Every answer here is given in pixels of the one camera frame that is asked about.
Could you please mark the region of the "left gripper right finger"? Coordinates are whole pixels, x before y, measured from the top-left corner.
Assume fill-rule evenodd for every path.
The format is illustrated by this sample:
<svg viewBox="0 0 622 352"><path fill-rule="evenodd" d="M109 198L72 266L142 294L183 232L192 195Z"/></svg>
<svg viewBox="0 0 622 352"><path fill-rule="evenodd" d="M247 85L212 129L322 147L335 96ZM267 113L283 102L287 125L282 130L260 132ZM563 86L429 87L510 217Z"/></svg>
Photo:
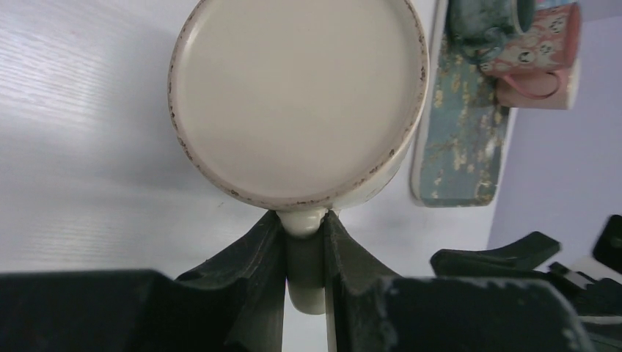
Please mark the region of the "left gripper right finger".
<svg viewBox="0 0 622 352"><path fill-rule="evenodd" d="M331 351L594 351L554 279L401 276L323 219Z"/></svg>

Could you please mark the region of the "cream speckled mug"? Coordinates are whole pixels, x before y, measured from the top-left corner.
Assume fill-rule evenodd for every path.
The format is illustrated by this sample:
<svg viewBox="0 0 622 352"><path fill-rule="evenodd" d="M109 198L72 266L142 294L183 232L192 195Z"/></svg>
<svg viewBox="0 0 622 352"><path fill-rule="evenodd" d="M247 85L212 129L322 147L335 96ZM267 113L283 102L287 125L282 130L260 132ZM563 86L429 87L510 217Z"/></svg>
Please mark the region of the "cream speckled mug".
<svg viewBox="0 0 622 352"><path fill-rule="evenodd" d="M410 1L200 1L183 24L167 85L178 142L221 191L277 214L298 311L325 312L318 230L396 175L428 71Z"/></svg>

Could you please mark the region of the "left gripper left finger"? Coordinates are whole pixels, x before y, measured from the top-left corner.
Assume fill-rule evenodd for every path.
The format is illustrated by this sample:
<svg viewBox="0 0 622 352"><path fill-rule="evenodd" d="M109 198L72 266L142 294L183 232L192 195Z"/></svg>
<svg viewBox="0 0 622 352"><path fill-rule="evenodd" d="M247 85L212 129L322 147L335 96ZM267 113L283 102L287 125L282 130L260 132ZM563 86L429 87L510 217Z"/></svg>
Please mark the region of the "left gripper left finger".
<svg viewBox="0 0 622 352"><path fill-rule="evenodd" d="M176 279L149 269L1 275L3 351L280 351L285 240L267 212Z"/></svg>

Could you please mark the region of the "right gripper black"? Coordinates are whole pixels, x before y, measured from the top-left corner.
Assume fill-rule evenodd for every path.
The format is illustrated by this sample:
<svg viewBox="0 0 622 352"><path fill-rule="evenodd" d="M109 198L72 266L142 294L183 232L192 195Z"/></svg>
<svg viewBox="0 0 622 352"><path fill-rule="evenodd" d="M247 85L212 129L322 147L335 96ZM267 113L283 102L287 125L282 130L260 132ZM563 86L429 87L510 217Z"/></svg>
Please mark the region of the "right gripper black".
<svg viewBox="0 0 622 352"><path fill-rule="evenodd" d="M437 276L545 279L536 271L561 250L560 242L532 232L497 249L441 249L430 259ZM621 216L611 215L581 270L554 262L549 274L571 302L597 351L621 350Z"/></svg>

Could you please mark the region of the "grey-blue glazed mug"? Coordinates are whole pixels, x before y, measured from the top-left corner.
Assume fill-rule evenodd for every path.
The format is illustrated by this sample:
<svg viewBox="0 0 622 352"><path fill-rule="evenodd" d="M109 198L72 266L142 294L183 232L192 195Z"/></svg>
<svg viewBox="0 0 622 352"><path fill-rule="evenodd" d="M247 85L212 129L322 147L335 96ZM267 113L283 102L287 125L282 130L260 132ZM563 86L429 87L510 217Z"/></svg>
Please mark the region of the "grey-blue glazed mug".
<svg viewBox="0 0 622 352"><path fill-rule="evenodd" d="M498 57L509 41L530 29L533 0L454 0L449 2L451 38L463 58L480 65Z"/></svg>

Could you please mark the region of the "pink ghost pattern mug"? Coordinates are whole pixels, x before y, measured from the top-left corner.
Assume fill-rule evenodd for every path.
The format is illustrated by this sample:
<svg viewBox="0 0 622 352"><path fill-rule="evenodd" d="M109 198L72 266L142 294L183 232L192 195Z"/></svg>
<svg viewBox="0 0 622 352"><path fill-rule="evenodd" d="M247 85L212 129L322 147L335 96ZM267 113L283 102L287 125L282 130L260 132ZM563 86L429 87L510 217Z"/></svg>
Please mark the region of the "pink ghost pattern mug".
<svg viewBox="0 0 622 352"><path fill-rule="evenodd" d="M502 79L526 98L546 99L562 85L557 72L574 65L581 26L581 7L577 1L538 10L531 28L510 40L499 56L480 64L480 70L487 76ZM518 82L520 75L535 73L554 78L553 90L536 94Z"/></svg>

